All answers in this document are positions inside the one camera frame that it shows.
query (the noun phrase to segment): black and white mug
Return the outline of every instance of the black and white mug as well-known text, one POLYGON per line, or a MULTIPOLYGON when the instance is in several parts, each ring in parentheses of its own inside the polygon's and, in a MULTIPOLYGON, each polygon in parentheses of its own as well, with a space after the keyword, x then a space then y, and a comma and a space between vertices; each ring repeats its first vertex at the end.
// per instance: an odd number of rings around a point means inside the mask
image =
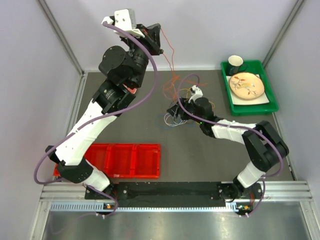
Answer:
POLYGON ((227 76, 233 76, 237 73, 247 70, 248 65, 244 64, 244 60, 237 55, 232 55, 228 58, 228 64, 226 66, 225 73, 227 76))

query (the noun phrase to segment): white wall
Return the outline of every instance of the white wall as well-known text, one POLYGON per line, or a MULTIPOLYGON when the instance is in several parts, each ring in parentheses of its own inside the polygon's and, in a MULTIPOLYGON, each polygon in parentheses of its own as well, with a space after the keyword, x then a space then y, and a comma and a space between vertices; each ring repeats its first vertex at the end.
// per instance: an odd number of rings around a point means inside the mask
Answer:
MULTIPOLYGON (((35 0, 0 7, 0 239, 28 238, 42 186, 33 171, 66 131, 79 75, 35 0)), ((52 176, 47 160, 39 178, 52 176)))
POLYGON ((307 180, 320 211, 320 1, 308 0, 272 57, 267 74, 276 113, 300 180, 307 180))
MULTIPOLYGON (((46 0, 80 65, 97 70, 119 38, 101 25, 115 10, 132 8, 137 23, 160 23, 176 50, 177 69, 216 69, 232 54, 263 60, 296 0, 46 0)), ((171 49, 161 38, 167 55, 171 49)), ((169 69, 163 56, 160 69, 169 69)))

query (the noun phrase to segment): green plastic bin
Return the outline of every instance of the green plastic bin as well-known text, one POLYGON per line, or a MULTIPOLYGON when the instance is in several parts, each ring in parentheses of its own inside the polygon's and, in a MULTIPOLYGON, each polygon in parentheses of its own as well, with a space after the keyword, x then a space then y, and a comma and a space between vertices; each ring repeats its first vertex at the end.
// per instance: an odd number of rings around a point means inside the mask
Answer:
POLYGON ((228 100, 230 103, 231 114, 233 116, 267 115, 279 110, 277 100, 269 84, 269 80, 267 78, 266 72, 264 70, 264 67, 262 66, 261 61, 259 60, 244 61, 244 64, 247 64, 248 66, 248 68, 246 69, 246 72, 252 73, 252 74, 259 74, 259 77, 264 84, 265 94, 270 102, 265 104, 258 104, 258 105, 234 105, 232 103, 229 83, 226 75, 227 64, 228 64, 227 61, 223 61, 221 63, 221 68, 222 68, 222 75, 225 83, 225 89, 226 89, 228 100))

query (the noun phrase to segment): gray table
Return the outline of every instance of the gray table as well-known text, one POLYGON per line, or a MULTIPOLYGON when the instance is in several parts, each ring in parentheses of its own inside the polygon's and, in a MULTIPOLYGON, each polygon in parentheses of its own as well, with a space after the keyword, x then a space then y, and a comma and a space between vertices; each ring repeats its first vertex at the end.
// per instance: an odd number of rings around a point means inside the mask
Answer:
MULTIPOLYGON (((231 116, 220 71, 178 71, 176 73, 181 76, 197 73, 201 77, 201 82, 207 83, 201 89, 204 96, 215 104, 214 113, 217 116, 246 124, 267 120, 275 125, 272 115, 231 116)), ((170 129, 161 129, 156 126, 156 117, 165 113, 171 103, 163 96, 162 86, 172 77, 172 74, 169 71, 161 71, 159 75, 160 84, 149 100, 136 109, 122 114, 100 134, 96 142, 161 144, 160 177, 154 181, 231 181, 250 161, 246 148, 242 144, 207 137, 196 124, 184 124, 170 129)), ((104 80, 105 76, 102 73, 88 74, 78 118, 85 112, 93 94, 104 80)), ((142 88, 138 90, 132 104, 142 99, 153 83, 154 73, 147 72, 142 88)), ((186 83, 184 86, 189 88, 191 85, 186 83)), ((270 173, 277 171, 278 168, 279 166, 276 165, 270 173)), ((286 161, 282 174, 271 180, 292 180, 286 161)))

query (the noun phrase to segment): red plastic bin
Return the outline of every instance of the red plastic bin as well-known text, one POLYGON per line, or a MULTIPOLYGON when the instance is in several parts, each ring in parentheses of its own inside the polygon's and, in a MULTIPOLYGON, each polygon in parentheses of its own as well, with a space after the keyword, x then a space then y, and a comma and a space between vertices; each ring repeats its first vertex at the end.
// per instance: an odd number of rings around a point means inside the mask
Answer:
MULTIPOLYGON (((95 143, 85 158, 111 178, 157 179, 160 175, 160 144, 95 143)), ((54 169, 54 176, 59 176, 54 169)))

